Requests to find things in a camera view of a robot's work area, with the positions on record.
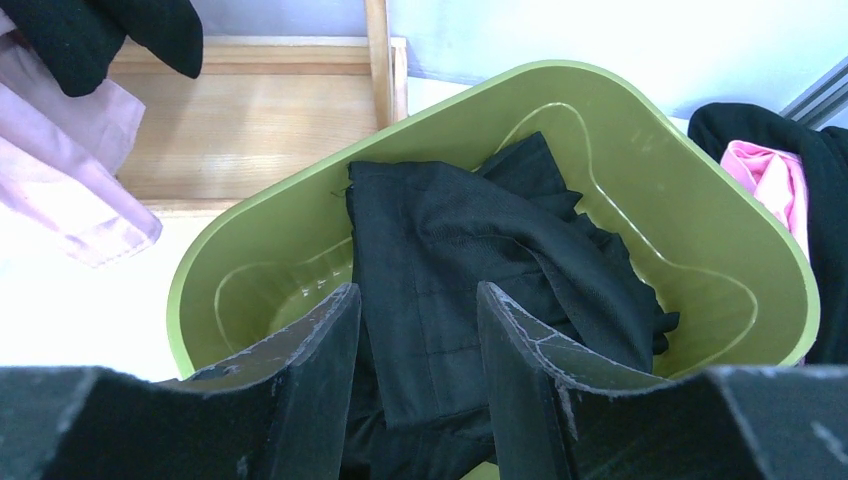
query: white wall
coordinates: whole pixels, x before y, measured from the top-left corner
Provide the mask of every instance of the white wall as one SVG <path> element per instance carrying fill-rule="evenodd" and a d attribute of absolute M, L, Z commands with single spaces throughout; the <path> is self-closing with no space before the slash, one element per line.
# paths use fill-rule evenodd
<path fill-rule="evenodd" d="M 210 34 L 364 35 L 362 0 L 195 0 Z M 389 0 L 413 76 L 474 84 L 563 58 L 623 76 L 664 112 L 780 110 L 848 56 L 845 0 Z"/>

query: wooden board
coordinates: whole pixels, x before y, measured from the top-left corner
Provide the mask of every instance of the wooden board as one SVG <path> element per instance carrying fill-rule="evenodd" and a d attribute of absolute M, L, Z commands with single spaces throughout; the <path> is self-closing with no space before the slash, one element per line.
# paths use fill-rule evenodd
<path fill-rule="evenodd" d="M 392 46 L 405 91 L 406 43 Z M 243 199 L 377 131 L 366 39 L 210 37 L 204 57 L 196 80 L 136 45 L 112 63 L 112 79 L 147 106 L 118 172 L 145 203 Z"/>

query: black garment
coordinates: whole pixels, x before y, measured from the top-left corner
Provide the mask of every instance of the black garment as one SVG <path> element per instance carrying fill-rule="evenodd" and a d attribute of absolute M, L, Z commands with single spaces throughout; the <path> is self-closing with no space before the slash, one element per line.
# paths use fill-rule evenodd
<path fill-rule="evenodd" d="M 203 27 L 189 0 L 0 0 L 2 9 L 70 97 L 92 93 L 130 38 L 191 78 Z"/>
<path fill-rule="evenodd" d="M 677 315 L 638 280 L 620 237 L 574 212 L 580 194 L 566 189 L 540 133 L 477 174 L 440 162 L 358 162 L 350 178 L 366 331 L 346 473 L 366 477 L 370 464 L 370 478 L 459 478 L 493 453 L 476 325 L 481 280 L 622 364 L 650 371 L 652 353 L 665 350 Z"/>
<path fill-rule="evenodd" d="M 338 478 L 359 333 L 342 285 L 186 381 L 0 368 L 0 478 Z"/>
<path fill-rule="evenodd" d="M 848 368 L 626 371 L 478 292 L 500 478 L 846 478 Z"/>
<path fill-rule="evenodd" d="M 810 130 L 754 105 L 698 109 L 689 137 L 716 161 L 732 140 L 797 153 L 809 192 L 810 265 L 821 297 L 821 326 L 807 363 L 848 363 L 848 130 Z"/>

